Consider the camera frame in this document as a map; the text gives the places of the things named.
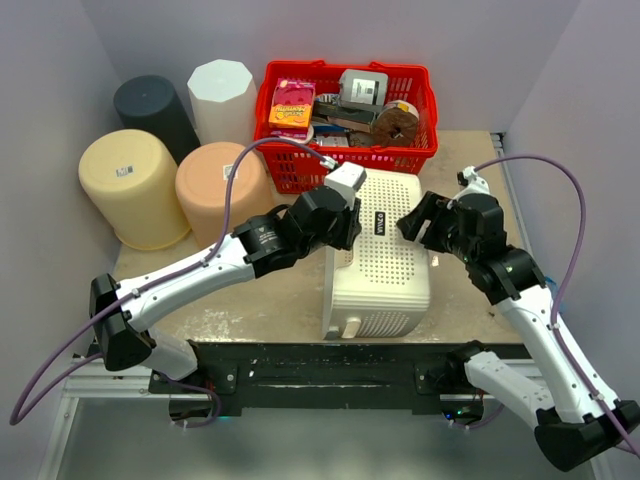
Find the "orange printed bucket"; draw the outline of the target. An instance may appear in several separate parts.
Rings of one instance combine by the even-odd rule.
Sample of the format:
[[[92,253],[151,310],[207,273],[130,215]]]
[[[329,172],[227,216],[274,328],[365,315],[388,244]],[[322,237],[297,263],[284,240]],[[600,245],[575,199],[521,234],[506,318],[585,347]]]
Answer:
[[[263,162],[256,153],[249,152],[236,171],[229,225],[223,226],[229,175],[243,150],[242,145],[232,142],[206,144],[192,151],[178,167],[176,194],[200,248],[275,206]]]

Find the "dark blue bucket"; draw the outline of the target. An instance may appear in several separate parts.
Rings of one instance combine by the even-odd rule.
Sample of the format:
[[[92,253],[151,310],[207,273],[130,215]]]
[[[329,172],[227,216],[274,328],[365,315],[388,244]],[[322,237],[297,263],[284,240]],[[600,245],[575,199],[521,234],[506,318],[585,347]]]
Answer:
[[[165,77],[142,75],[127,80],[116,90],[113,105],[125,128],[157,137],[177,165],[200,146],[174,85]]]

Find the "white perforated storage basket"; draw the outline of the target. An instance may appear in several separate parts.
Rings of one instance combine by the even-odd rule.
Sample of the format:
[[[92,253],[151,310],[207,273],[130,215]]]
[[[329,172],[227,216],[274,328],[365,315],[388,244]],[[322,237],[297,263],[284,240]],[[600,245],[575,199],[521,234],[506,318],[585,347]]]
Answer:
[[[326,340],[397,338],[426,317],[429,256],[396,222],[422,198],[417,176],[368,169],[357,193],[361,232],[349,251],[326,250],[322,334]]]

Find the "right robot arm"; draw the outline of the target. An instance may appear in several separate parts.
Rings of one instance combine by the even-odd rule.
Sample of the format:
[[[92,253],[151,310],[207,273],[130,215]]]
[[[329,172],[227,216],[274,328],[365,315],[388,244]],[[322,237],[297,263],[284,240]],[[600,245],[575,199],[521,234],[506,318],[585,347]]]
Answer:
[[[461,260],[471,283],[518,331],[543,384],[477,341],[451,355],[450,376],[489,393],[525,421],[554,467],[568,472],[638,427],[638,403],[620,399],[603,382],[552,314],[552,294],[534,259],[508,244],[495,197],[471,193],[449,199],[427,192],[397,227],[404,239]]]

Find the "orange translucent bucket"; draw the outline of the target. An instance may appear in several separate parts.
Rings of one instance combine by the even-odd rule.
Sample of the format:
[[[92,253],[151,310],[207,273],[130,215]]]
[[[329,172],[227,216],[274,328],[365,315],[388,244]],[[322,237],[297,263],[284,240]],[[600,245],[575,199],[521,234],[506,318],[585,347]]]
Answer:
[[[106,134],[79,161],[85,193],[125,245],[170,247],[190,232],[175,192],[177,164],[154,135],[136,129]]]

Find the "white octagonal bin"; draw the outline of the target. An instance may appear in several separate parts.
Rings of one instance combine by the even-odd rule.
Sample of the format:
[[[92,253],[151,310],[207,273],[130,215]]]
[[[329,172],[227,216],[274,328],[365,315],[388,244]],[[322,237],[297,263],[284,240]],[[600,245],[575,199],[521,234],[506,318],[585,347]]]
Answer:
[[[197,135],[202,144],[253,140],[257,88],[239,61],[216,59],[198,66],[187,81]]]

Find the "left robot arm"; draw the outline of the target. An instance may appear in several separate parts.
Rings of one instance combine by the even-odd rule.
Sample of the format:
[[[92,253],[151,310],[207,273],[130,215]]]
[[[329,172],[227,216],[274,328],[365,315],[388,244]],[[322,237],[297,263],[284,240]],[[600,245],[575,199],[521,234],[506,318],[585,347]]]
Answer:
[[[158,330],[159,320],[218,290],[291,268],[325,246],[350,250],[361,231],[359,213],[358,198],[316,187],[160,270],[121,281],[109,274],[94,278],[90,315],[105,368],[142,365],[171,380],[193,374],[195,344]]]

